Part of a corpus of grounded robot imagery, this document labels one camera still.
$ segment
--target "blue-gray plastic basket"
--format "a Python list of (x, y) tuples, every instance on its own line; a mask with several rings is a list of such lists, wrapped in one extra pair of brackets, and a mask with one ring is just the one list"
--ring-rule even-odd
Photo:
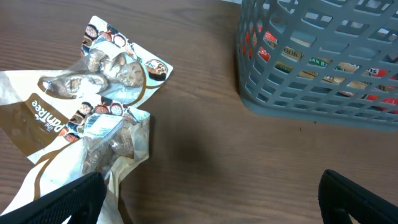
[[(277, 45), (262, 38), (266, 31)], [(398, 2), (393, 0), (243, 0), (236, 37), (241, 99), (258, 114), (395, 130), (398, 106), (385, 101), (398, 100), (398, 81), (393, 80), (397, 35)], [(267, 62), (258, 54), (261, 47), (271, 55)], [(292, 60), (287, 49), (301, 52), (301, 58)], [(314, 58), (330, 64), (309, 63)], [(337, 70), (341, 62), (359, 68)], [(287, 73), (275, 67), (281, 63), (293, 69)], [(374, 77), (370, 68), (387, 74)], [(300, 76), (307, 71), (317, 75)], [(343, 81), (331, 83), (326, 77)], [(381, 85), (389, 90), (380, 90)], [(377, 99), (367, 100), (369, 95)]]

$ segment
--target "black object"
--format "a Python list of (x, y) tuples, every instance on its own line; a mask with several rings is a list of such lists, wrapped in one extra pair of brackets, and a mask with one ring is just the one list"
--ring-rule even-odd
[(398, 207), (333, 170), (326, 170), (318, 192), (324, 224), (398, 223)]
[(0, 223), (96, 223), (106, 195), (102, 175), (92, 172), (0, 217)]

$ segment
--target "snack package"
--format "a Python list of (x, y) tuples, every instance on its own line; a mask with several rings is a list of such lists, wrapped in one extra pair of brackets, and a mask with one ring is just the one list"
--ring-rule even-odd
[[(258, 26), (259, 31), (261, 32), (262, 30), (262, 26)], [(256, 46), (257, 44), (257, 37), (256, 34), (253, 34), (253, 45)], [(306, 46), (310, 46), (309, 43), (306, 43), (304, 41), (292, 38), (294, 41), (302, 44), (302, 45), (306, 45)], [(246, 34), (246, 43), (249, 45), (249, 34)], [(267, 43), (272, 47), (272, 48), (276, 48), (278, 43), (277, 43), (277, 39), (270, 33), (270, 32), (266, 32), (266, 34), (264, 35), (264, 40), (267, 41)], [(249, 49), (246, 51), (246, 48), (243, 47), (241, 49), (240, 44), (238, 44), (238, 50), (239, 52), (242, 51), (242, 54), (245, 55), (245, 53), (247, 52), (247, 54), (249, 55), (249, 58), (252, 57), (252, 50)], [(260, 55), (261, 58), (263, 58), (266, 62), (270, 59), (271, 55), (262, 47), (259, 48), (258, 54)], [(285, 47), (283, 54), (294, 60), (294, 61), (299, 61), (302, 56), (303, 53), (298, 52), (294, 49), (291, 49), (290, 47)], [(311, 65), (316, 65), (319, 67), (326, 67), (331, 63), (331, 60), (325, 59), (325, 58), (311, 58), (309, 61), (309, 64)], [(275, 65), (275, 67), (285, 73), (290, 73), (293, 68), (289, 65), (286, 65), (282, 62), (277, 62), (277, 64)], [(346, 63), (346, 62), (340, 62), (339, 65), (337, 67), (335, 67), (336, 70), (343, 70), (343, 71), (349, 71), (349, 72), (355, 72), (357, 69), (359, 68), (359, 66), (357, 65), (353, 65), (350, 63)], [(369, 68), (364, 72), (364, 75), (369, 75), (369, 76), (373, 76), (373, 77), (383, 77), (384, 75), (387, 75), (388, 71), (387, 70), (383, 70), (383, 69), (378, 69), (378, 68)], [(308, 78), (308, 79), (314, 79), (318, 74), (315, 72), (311, 72), (311, 71), (301, 71), (298, 73), (299, 77), (304, 77), (304, 78)], [(390, 77), (391, 80), (396, 80), (396, 76), (392, 76)], [(330, 75), (325, 76), (324, 78), (322, 78), (323, 81), (325, 82), (329, 82), (329, 83), (335, 83), (335, 84), (340, 84), (341, 82), (343, 82), (345, 79), (341, 78), (341, 77), (333, 77)], [(352, 81), (348, 84), (348, 86), (350, 87), (354, 87), (354, 88), (360, 88), (360, 89), (365, 89), (369, 84), (371, 83), (366, 83), (366, 82), (358, 82), (358, 81)], [(379, 85), (375, 88), (375, 90), (379, 90), (379, 91), (392, 91), (396, 89), (396, 86), (387, 86), (387, 85)], [(348, 97), (352, 97), (354, 95), (354, 93), (349, 92), (349, 91), (340, 91), (341, 94), (348, 96)], [(376, 100), (379, 97), (377, 95), (364, 95), (362, 96), (362, 98), (367, 99), (367, 100)], [(383, 99), (382, 102), (384, 103), (389, 103), (389, 104), (393, 104), (393, 105), (398, 105), (398, 99), (393, 99), (393, 98), (386, 98)], [(385, 110), (386, 108), (384, 107), (380, 107), (377, 106), (376, 108), (380, 109), (380, 110)], [(392, 110), (392, 113), (398, 113), (398, 110)]]
[(172, 67), (97, 17), (82, 49), (83, 58), (64, 71), (0, 72), (0, 128), (35, 164), (2, 214), (97, 171), (107, 185), (98, 223), (123, 223), (119, 184), (149, 157), (150, 114), (136, 107)]

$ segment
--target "tabletop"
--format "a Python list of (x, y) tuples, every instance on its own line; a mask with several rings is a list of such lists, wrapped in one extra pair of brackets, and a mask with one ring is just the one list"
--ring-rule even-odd
[[(93, 15), (174, 66), (140, 109), (150, 158), (121, 184), (125, 223), (321, 223), (325, 169), (398, 205), (396, 133), (250, 112), (239, 98), (240, 6), (219, 0), (0, 0), (0, 70), (61, 70)], [(0, 133), (0, 212), (33, 167)]]

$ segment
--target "wood grain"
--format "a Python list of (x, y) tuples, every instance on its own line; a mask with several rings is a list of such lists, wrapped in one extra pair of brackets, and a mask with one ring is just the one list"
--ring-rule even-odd
[[(396, 133), (258, 116), (233, 52), (239, 5), (215, 0), (0, 0), (0, 70), (63, 69), (92, 15), (174, 66), (140, 109), (150, 159), (123, 181), (125, 223), (321, 223), (334, 169), (398, 205)], [(0, 134), (0, 210), (32, 164)]]

